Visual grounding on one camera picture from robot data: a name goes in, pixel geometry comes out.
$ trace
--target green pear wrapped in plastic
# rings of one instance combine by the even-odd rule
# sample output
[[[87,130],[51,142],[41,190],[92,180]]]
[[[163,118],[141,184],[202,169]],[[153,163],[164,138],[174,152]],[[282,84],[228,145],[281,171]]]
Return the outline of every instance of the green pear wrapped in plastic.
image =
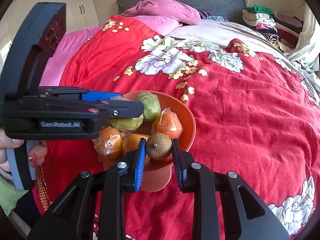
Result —
[[[146,121],[155,121],[161,113],[159,99],[150,92],[140,93],[135,101],[140,101],[144,105],[143,118]]]
[[[128,100],[123,97],[116,97],[113,100]],[[119,119],[109,119],[109,124],[121,131],[128,131],[128,130],[137,130],[143,123],[143,114],[140,115],[138,118],[119,118]]]

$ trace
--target hand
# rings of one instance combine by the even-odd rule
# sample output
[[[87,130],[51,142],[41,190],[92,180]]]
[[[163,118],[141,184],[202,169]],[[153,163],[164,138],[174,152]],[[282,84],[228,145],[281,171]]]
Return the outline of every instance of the hand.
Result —
[[[5,149],[15,149],[23,145],[24,140],[10,139],[0,128],[0,168],[10,172],[9,162]],[[33,146],[28,152],[28,159],[33,167],[40,166],[44,162],[44,157],[47,155],[48,142],[41,141],[40,145]]]

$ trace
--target blue patterned fabric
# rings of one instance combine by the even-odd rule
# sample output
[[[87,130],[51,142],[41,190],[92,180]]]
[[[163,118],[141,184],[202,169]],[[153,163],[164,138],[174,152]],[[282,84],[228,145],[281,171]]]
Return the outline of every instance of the blue patterned fabric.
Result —
[[[219,22],[228,22],[227,18],[225,18],[223,16],[209,16],[204,19],[205,20],[215,20],[215,21],[219,21]]]

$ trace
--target green towel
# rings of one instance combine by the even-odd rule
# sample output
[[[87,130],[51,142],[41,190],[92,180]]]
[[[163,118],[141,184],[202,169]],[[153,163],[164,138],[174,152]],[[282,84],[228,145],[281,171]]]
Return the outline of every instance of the green towel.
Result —
[[[27,190],[17,190],[0,176],[0,205],[7,216],[16,207],[18,200],[27,192]]]
[[[265,13],[268,14],[269,16],[273,17],[275,16],[274,12],[262,5],[255,5],[253,7],[247,7],[247,11],[251,13]]]

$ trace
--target white curtain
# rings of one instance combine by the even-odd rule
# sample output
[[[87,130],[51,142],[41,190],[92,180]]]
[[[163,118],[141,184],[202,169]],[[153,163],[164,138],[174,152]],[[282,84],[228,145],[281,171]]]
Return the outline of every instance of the white curtain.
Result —
[[[296,49],[292,52],[285,53],[285,55],[291,61],[303,60],[310,68],[317,71],[319,70],[319,64],[315,64],[315,60],[319,54],[320,25],[309,6],[306,5],[303,29],[300,33]]]

